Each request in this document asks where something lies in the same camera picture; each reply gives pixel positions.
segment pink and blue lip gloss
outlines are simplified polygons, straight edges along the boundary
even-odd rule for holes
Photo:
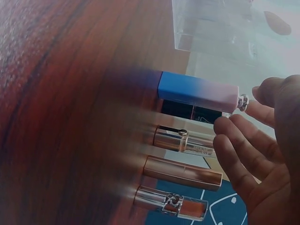
[[[171,114],[179,111],[183,113],[192,107],[191,118],[189,118],[191,120],[198,120],[193,118],[195,114],[207,114],[207,116],[215,116],[216,119],[222,116],[222,113],[233,113],[237,108],[245,111],[249,103],[247,95],[239,94],[238,86],[170,72],[163,72],[161,75],[158,97],[164,100],[162,113],[163,111],[167,112],[166,114],[170,114],[170,111]]]

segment clear acrylic box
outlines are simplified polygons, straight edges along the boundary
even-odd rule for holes
[[[248,0],[172,0],[175,48],[255,65],[257,45]]]

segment table surface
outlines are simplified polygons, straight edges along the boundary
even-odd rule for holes
[[[3,0],[0,224],[143,224],[157,71],[188,57],[171,0]]]

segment lipstick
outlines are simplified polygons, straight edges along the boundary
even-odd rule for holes
[[[223,174],[212,169],[179,163],[172,160],[148,156],[143,174],[185,186],[217,191],[222,184]]]
[[[203,221],[208,202],[178,194],[140,186],[135,194],[134,205],[170,216]]]
[[[213,140],[213,135],[158,126],[154,134],[153,145],[171,151],[217,158],[213,149]]]
[[[162,72],[158,97],[225,113],[237,108],[245,111],[249,103],[247,95],[239,94],[238,86],[170,72]]]

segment finger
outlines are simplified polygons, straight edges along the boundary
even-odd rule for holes
[[[251,192],[257,186],[257,182],[240,162],[228,137],[217,135],[214,139],[214,149],[233,189],[247,203]]]
[[[246,169],[259,180],[264,180],[275,166],[255,149],[240,130],[228,118],[220,117],[215,121],[217,135],[226,135]]]
[[[268,160],[276,163],[284,162],[284,158],[275,139],[266,135],[241,115],[236,114],[229,119],[241,131],[250,144],[260,151]]]
[[[267,105],[274,108],[275,97],[280,89],[283,79],[277,77],[271,77],[262,82],[259,87],[252,89],[252,94],[255,99],[262,105]]]
[[[264,80],[259,87],[252,89],[253,96],[259,103],[272,108],[277,97],[281,99],[287,92],[300,93],[300,75],[292,75],[286,79],[271,77]]]
[[[275,126],[274,109],[257,101],[250,101],[246,114],[271,128]]]

